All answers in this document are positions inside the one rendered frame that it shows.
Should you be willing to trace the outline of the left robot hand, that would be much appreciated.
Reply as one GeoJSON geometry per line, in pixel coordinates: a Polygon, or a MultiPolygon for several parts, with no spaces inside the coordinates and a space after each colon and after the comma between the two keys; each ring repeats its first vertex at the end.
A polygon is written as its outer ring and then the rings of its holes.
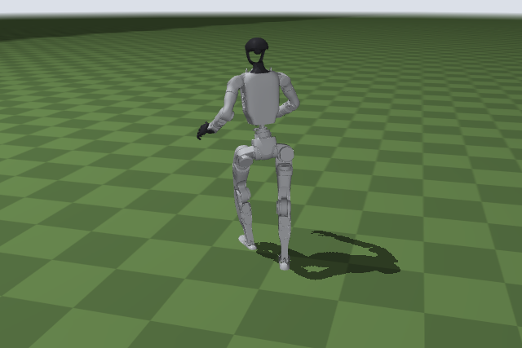
{"type": "Polygon", "coordinates": [[[201,126],[201,128],[198,130],[198,132],[197,132],[197,138],[198,138],[199,140],[201,140],[200,137],[201,137],[202,135],[206,134],[206,133],[208,133],[208,134],[213,134],[213,133],[214,133],[213,130],[208,130],[208,129],[207,129],[208,126],[209,126],[209,124],[210,124],[210,123],[208,123],[208,122],[206,121],[205,124],[203,124],[203,125],[201,126]]]}

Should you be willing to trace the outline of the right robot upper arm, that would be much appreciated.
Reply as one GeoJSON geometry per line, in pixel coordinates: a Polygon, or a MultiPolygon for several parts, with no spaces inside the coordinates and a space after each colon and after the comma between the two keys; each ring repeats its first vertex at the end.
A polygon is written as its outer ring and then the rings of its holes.
{"type": "Polygon", "coordinates": [[[277,75],[279,77],[281,90],[288,99],[286,108],[290,111],[296,110],[299,107],[300,102],[290,78],[284,73],[277,73],[277,75]]]}

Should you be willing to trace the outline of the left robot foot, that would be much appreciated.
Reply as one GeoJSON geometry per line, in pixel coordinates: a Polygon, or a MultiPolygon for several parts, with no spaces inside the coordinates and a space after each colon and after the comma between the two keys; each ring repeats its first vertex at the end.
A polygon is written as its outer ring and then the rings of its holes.
{"type": "Polygon", "coordinates": [[[250,242],[250,246],[248,246],[248,245],[246,244],[246,237],[245,237],[245,235],[241,235],[241,236],[239,236],[238,240],[239,240],[239,241],[240,241],[244,246],[246,246],[248,249],[251,249],[251,250],[255,250],[255,249],[257,249],[256,244],[253,245],[252,242],[250,242]]]}

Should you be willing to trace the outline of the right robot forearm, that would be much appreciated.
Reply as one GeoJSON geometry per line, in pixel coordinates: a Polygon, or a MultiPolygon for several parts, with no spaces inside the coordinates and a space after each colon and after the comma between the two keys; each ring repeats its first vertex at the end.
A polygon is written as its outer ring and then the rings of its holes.
{"type": "MultiPolygon", "coordinates": [[[[287,100],[287,101],[288,101],[288,100],[287,100]]],[[[291,112],[292,112],[292,111],[290,111],[290,110],[288,110],[288,109],[286,108],[286,103],[287,103],[287,101],[286,101],[285,103],[283,103],[283,104],[279,107],[279,112],[278,112],[278,114],[276,115],[276,118],[281,118],[281,117],[284,116],[286,113],[288,114],[288,113],[291,113],[291,112]]]]}

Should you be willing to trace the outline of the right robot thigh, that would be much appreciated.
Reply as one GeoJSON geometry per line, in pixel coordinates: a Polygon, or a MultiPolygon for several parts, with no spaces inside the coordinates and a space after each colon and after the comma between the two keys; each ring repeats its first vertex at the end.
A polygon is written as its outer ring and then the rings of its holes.
{"type": "Polygon", "coordinates": [[[278,187],[278,200],[276,201],[276,213],[287,216],[288,203],[290,200],[290,184],[293,175],[292,160],[294,150],[284,143],[277,143],[278,156],[275,157],[276,176],[278,187]]]}

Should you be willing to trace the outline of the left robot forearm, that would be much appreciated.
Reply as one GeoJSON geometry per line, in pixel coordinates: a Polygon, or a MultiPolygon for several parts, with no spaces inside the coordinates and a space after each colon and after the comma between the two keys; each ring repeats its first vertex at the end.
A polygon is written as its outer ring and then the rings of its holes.
{"type": "Polygon", "coordinates": [[[224,126],[227,122],[225,120],[220,119],[223,114],[223,108],[220,109],[219,113],[216,115],[215,119],[209,124],[208,130],[213,130],[214,134],[224,126]]]}

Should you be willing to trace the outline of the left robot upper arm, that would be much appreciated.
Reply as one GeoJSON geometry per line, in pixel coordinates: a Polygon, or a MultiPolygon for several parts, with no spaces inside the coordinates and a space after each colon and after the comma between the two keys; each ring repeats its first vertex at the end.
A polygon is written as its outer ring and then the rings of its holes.
{"type": "Polygon", "coordinates": [[[231,121],[234,117],[233,107],[237,100],[238,90],[244,85],[244,75],[238,75],[231,78],[227,83],[227,89],[224,96],[223,114],[220,119],[231,121]]]}

